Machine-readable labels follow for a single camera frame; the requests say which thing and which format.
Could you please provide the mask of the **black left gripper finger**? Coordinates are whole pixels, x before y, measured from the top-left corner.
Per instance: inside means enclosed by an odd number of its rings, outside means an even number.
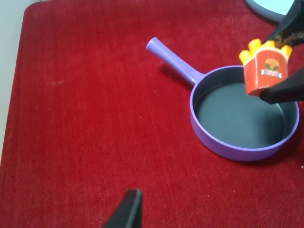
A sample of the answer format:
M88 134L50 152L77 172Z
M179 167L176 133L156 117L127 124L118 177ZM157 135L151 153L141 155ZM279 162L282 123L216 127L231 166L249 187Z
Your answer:
M140 189L128 190L103 228L141 228L142 200Z

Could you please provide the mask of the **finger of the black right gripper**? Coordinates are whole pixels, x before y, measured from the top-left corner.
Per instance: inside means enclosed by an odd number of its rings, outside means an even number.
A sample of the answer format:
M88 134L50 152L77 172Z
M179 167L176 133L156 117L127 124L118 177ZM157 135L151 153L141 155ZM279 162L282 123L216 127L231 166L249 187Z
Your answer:
M304 100L304 68L289 76L283 82L267 88L259 96L269 104Z
M262 42L274 41L275 47L289 45L294 48L304 43L304 1L295 0L276 29Z

